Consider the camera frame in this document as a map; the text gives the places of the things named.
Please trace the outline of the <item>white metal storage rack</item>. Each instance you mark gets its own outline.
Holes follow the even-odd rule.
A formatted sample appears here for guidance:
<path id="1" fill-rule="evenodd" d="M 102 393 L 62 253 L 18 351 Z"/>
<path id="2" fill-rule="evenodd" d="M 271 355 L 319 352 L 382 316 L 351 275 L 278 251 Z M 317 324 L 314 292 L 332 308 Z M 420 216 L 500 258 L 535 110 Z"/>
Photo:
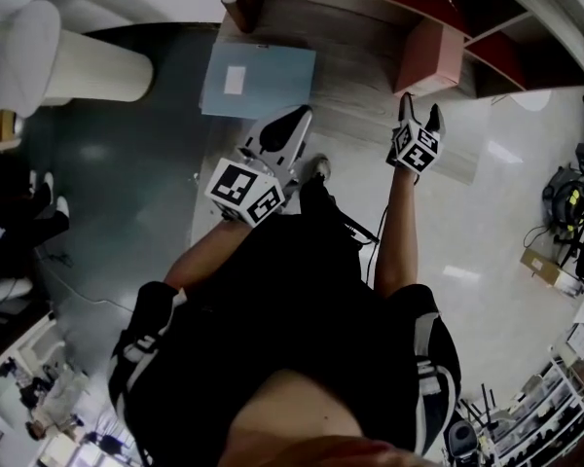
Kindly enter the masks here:
<path id="1" fill-rule="evenodd" d="M 550 467 L 584 438 L 584 384 L 559 356 L 491 414 L 481 440 L 492 467 Z"/>

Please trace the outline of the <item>person's right forearm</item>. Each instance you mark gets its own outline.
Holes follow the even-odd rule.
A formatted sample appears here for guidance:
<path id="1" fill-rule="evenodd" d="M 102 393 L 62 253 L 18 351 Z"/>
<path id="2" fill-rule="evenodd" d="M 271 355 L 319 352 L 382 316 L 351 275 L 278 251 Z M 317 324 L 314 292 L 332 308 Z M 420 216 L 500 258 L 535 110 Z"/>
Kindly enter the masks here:
<path id="1" fill-rule="evenodd" d="M 374 275 L 374 289 L 383 298 L 418 280 L 416 181 L 417 175 L 410 169 L 394 169 Z"/>

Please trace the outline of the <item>person with headset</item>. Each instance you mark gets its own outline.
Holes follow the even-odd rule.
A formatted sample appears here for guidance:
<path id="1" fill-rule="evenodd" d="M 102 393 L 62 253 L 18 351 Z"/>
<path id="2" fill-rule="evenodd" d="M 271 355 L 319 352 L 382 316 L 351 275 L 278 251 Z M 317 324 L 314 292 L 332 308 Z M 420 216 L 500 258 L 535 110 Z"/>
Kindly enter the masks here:
<path id="1" fill-rule="evenodd" d="M 264 467 L 430 467 L 461 373 L 432 291 L 383 298 L 320 179 L 188 291 L 143 285 L 111 357 L 111 403 L 146 467 L 217 467 L 237 413 L 274 373 L 309 377 L 356 418 Z"/>

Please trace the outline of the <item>black and yellow vacuum cleaner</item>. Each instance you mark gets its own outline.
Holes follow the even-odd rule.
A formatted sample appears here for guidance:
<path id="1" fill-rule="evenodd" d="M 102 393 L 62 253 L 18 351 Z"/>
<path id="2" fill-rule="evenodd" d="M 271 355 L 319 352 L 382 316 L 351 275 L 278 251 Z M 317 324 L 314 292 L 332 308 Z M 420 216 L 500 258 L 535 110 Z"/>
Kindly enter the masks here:
<path id="1" fill-rule="evenodd" d="M 575 232 L 584 225 L 584 171 L 560 166 L 543 189 L 542 202 L 552 227 Z"/>

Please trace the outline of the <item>person's left forearm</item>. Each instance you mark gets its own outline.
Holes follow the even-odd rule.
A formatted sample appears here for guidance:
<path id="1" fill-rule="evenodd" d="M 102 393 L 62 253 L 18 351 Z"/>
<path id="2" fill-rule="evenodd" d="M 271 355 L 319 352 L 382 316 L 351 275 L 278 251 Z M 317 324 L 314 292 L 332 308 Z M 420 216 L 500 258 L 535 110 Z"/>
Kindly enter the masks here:
<path id="1" fill-rule="evenodd" d="M 177 291 L 188 291 L 204 282 L 225 264 L 251 231 L 250 226 L 239 221 L 220 222 L 174 262 L 164 283 Z"/>

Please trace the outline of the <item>cluttered white shelf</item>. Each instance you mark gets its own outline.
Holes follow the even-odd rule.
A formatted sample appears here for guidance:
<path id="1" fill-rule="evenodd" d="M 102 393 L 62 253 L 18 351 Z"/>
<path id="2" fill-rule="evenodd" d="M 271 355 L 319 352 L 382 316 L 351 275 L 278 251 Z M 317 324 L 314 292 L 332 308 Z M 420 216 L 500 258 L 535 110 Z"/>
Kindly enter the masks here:
<path id="1" fill-rule="evenodd" d="M 76 439 L 88 384 L 51 311 L 0 311 L 0 466 L 27 467 L 54 437 Z"/>

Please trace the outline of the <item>white table with ribbed pedestals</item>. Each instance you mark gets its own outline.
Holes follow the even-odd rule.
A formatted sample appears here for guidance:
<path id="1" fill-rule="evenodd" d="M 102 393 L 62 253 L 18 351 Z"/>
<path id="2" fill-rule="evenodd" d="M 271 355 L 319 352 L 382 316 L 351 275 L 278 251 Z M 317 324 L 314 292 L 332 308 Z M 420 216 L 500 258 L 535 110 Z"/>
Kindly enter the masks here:
<path id="1" fill-rule="evenodd" d="M 133 102 L 153 77 L 147 56 L 64 29 L 49 1 L 33 1 L 0 23 L 0 110 L 28 118 L 74 98 Z"/>

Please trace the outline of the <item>blue file box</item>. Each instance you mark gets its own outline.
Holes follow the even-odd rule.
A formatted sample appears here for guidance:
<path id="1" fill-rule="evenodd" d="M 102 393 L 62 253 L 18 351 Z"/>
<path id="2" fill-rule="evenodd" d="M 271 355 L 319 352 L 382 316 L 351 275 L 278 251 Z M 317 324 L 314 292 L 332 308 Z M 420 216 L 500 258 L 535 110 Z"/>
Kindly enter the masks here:
<path id="1" fill-rule="evenodd" d="M 310 101 L 312 50 L 217 42 L 201 97 L 208 116 L 258 120 Z"/>

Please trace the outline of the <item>grey wooden shelf hutch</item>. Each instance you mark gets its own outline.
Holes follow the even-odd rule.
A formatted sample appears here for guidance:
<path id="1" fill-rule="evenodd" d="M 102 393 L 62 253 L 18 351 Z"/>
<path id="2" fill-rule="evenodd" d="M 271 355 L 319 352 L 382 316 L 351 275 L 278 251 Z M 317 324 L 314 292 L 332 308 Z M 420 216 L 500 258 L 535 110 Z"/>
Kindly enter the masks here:
<path id="1" fill-rule="evenodd" d="M 463 62 L 474 65 L 474 98 L 584 87 L 584 27 L 567 11 L 570 0 L 302 1 L 396 26 L 405 43 L 424 19 L 462 33 Z"/>

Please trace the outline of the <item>pink file box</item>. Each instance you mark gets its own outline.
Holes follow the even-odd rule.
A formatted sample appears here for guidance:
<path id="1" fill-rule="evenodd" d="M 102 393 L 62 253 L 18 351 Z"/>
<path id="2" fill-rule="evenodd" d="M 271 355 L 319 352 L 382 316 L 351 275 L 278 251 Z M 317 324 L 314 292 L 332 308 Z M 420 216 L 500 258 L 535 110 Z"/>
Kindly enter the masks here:
<path id="1" fill-rule="evenodd" d="M 408 35 L 395 94 L 423 97 L 459 84 L 464 35 L 431 19 L 424 19 Z"/>

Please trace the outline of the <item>wooden stool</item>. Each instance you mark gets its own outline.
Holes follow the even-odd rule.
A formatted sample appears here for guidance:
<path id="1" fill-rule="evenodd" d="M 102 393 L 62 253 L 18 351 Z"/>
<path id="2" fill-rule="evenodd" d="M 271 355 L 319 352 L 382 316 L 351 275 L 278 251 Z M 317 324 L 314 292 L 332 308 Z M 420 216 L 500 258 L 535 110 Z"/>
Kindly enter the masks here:
<path id="1" fill-rule="evenodd" d="M 0 110 L 0 153 L 17 148 L 21 142 L 23 121 L 9 110 Z"/>

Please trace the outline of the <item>person's light shoe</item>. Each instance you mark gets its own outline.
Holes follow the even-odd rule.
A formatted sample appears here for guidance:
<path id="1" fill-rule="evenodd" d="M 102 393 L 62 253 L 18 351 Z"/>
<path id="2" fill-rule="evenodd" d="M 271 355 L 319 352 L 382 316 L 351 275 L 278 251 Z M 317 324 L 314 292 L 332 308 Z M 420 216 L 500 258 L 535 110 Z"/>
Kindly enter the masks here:
<path id="1" fill-rule="evenodd" d="M 320 179 L 327 182 L 331 176 L 331 164 L 324 155 L 316 156 L 310 163 L 310 179 Z"/>

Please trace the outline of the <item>black antenna device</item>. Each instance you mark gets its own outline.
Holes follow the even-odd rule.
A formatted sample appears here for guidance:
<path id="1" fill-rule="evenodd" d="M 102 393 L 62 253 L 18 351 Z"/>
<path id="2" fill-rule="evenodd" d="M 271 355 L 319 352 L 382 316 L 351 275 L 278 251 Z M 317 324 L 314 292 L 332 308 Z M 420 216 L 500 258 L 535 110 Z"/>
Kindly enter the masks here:
<path id="1" fill-rule="evenodd" d="M 483 396 L 484 414 L 487 419 L 487 425 L 492 426 L 493 424 L 496 423 L 496 420 L 492 417 L 492 412 L 496 408 L 493 390 L 491 388 L 487 388 L 487 386 L 484 383 L 482 383 L 481 392 Z"/>

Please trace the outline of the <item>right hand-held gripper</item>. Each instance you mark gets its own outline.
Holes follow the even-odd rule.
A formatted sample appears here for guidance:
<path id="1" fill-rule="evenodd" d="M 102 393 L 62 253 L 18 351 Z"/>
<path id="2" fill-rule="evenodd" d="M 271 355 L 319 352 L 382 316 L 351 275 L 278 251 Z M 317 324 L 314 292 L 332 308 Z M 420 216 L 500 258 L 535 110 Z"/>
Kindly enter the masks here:
<path id="1" fill-rule="evenodd" d="M 415 120 L 413 97 L 409 92 L 404 92 L 399 100 L 398 111 L 401 126 L 392 131 L 386 162 L 394 167 L 405 166 L 416 175 L 422 175 L 439 160 L 442 153 L 439 137 L 445 136 L 446 129 L 437 103 L 432 105 L 424 128 Z"/>

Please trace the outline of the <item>flat cardboard box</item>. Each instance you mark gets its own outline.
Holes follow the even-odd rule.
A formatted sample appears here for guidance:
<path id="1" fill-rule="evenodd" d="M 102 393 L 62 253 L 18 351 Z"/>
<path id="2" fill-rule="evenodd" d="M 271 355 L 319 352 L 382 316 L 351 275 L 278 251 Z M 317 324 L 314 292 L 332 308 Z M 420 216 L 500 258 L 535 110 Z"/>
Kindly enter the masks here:
<path id="1" fill-rule="evenodd" d="M 559 287 L 562 282 L 571 283 L 574 281 L 572 275 L 531 248 L 524 249 L 520 262 L 535 276 L 552 287 Z"/>

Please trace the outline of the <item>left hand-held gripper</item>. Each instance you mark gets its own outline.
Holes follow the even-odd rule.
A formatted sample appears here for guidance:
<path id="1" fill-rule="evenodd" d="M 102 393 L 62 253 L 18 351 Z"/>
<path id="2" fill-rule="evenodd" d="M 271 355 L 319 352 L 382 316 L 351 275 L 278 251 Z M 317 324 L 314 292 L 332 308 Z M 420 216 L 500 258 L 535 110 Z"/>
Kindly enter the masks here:
<path id="1" fill-rule="evenodd" d="M 244 146 L 262 155 L 269 165 L 292 166 L 298 158 L 312 119 L 309 105 L 288 106 L 258 120 L 249 130 Z M 240 149 L 239 160 L 221 158 L 205 189 L 205 195 L 225 219 L 251 228 L 281 210 L 298 188 L 295 170 L 279 171 Z"/>

